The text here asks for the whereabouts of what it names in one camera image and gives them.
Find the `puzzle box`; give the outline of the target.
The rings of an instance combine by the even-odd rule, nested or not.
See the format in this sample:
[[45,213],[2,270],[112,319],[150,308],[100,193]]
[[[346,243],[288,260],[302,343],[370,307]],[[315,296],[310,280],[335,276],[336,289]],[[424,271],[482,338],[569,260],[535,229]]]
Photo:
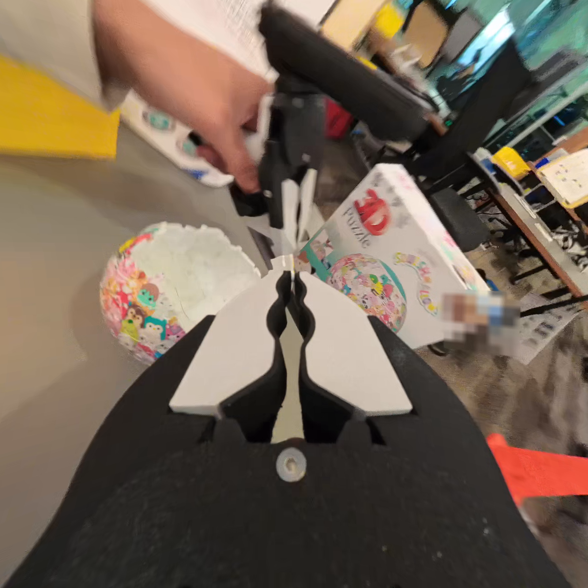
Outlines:
[[412,349],[440,342],[446,295],[489,292],[401,165],[378,164],[301,247],[305,270]]

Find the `white printed sheet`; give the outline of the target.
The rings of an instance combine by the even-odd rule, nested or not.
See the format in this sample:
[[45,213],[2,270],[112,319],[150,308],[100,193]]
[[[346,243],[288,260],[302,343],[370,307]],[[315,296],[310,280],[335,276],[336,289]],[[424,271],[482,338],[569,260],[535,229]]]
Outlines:
[[228,187],[233,177],[198,155],[191,130],[170,115],[150,107],[135,92],[129,92],[120,107],[121,121],[174,165],[202,184]]

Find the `brown edged desk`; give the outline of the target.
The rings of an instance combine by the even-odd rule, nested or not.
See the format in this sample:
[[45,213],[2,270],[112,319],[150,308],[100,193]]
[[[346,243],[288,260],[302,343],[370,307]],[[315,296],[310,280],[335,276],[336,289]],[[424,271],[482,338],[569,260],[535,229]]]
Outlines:
[[587,271],[581,271],[573,263],[540,218],[539,211],[527,205],[519,182],[501,167],[495,164],[492,166],[490,180],[494,183],[486,188],[493,202],[490,206],[500,210],[510,228],[521,233],[526,244],[541,259],[539,266],[512,277],[511,283],[515,284],[548,269],[561,281],[565,292],[570,294],[568,303],[576,303],[587,310]]

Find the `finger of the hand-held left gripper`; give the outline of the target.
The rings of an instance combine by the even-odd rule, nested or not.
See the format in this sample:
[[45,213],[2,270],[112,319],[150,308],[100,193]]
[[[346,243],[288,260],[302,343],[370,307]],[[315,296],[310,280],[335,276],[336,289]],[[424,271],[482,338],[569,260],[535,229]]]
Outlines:
[[307,240],[308,236],[310,236],[317,179],[318,171],[308,168],[300,182],[299,240]]
[[301,189],[292,179],[282,182],[282,254],[294,254],[299,250],[301,236]]

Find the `colourful puzzle ball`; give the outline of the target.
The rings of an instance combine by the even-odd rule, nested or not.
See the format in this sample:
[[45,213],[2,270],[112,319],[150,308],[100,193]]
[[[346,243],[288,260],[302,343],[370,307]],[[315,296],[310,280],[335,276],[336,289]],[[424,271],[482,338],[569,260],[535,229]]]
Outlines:
[[261,277],[220,229],[161,222],[127,240],[108,260],[100,308],[118,343],[151,365]]

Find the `person's left hand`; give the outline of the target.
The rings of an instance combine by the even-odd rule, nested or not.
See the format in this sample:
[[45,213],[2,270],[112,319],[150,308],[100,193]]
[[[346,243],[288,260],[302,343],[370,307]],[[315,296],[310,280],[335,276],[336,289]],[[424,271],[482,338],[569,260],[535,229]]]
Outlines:
[[259,192],[243,130],[256,130],[272,85],[141,1],[93,1],[92,18],[102,81],[133,90],[192,129],[204,140],[201,157],[244,193]]

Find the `black office chair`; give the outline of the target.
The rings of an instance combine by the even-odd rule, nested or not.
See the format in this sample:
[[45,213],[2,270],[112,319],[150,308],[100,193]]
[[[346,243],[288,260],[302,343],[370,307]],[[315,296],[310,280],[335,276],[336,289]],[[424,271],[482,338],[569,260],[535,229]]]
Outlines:
[[516,44],[508,40],[486,74],[473,86],[451,128],[429,150],[405,163],[443,227],[463,252],[470,252],[488,240],[489,232],[466,198],[458,194],[456,184],[470,177],[484,179],[474,153],[531,81],[532,75]]

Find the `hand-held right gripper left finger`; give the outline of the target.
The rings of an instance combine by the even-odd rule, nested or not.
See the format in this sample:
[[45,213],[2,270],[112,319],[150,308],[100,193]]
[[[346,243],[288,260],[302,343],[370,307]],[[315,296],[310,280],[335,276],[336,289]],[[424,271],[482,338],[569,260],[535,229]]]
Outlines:
[[290,271],[270,271],[215,315],[169,402],[174,413],[233,419],[253,442],[270,436],[286,393],[291,287]]

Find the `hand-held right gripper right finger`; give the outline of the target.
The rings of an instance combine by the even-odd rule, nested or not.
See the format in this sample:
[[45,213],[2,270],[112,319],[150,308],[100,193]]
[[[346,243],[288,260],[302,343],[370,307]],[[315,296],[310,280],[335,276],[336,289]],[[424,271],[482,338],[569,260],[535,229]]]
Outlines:
[[403,416],[412,402],[371,316],[309,273],[294,279],[298,327],[303,338],[299,398],[309,443],[334,443],[354,420]]

